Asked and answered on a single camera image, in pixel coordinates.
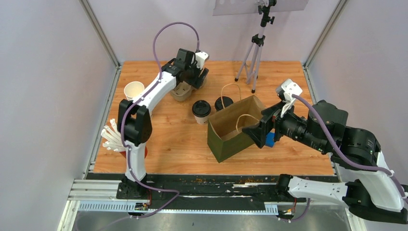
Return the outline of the white paper coffee cup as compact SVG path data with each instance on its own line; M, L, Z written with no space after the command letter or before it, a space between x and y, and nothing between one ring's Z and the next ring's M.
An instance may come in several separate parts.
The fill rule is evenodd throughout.
M196 120L196 122L200 125L204 125L208 122L208 118L210 115L196 115L194 114L194 118Z

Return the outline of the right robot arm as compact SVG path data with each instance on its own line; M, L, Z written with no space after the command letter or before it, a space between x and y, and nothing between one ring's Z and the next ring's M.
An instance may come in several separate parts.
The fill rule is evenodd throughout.
M244 127L257 147L287 136L322 154L354 174L349 182L328 183L281 174L275 195L281 201L293 198L322 200L348 209L353 215L376 222L407 224L407 185L399 183L387 166L375 135L362 128L349 127L348 113L324 100L308 105L308 116L299 117L293 109L285 112L284 102L262 111L261 119Z

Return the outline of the black plastic cup lid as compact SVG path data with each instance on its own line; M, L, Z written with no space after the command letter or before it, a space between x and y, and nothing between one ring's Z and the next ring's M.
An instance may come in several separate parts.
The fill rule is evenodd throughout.
M196 117L206 117L211 113L211 105L205 100L198 100L192 105L192 113Z

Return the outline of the green paper bag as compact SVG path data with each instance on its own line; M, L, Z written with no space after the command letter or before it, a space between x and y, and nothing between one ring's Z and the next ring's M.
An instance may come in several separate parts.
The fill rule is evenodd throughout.
M262 118L264 104L255 95L242 98L214 113L208 119L207 145L218 163L254 144L242 132L244 127L256 125Z

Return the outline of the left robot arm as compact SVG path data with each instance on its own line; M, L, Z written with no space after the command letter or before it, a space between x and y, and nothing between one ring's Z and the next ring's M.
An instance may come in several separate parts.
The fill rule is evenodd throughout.
M127 169L118 195L141 199L147 194L145 152L153 131L151 111L180 83L199 89L208 74L204 67L208 59L204 51L179 49L175 58L159 66L157 77L140 95L120 102L117 129L126 150Z

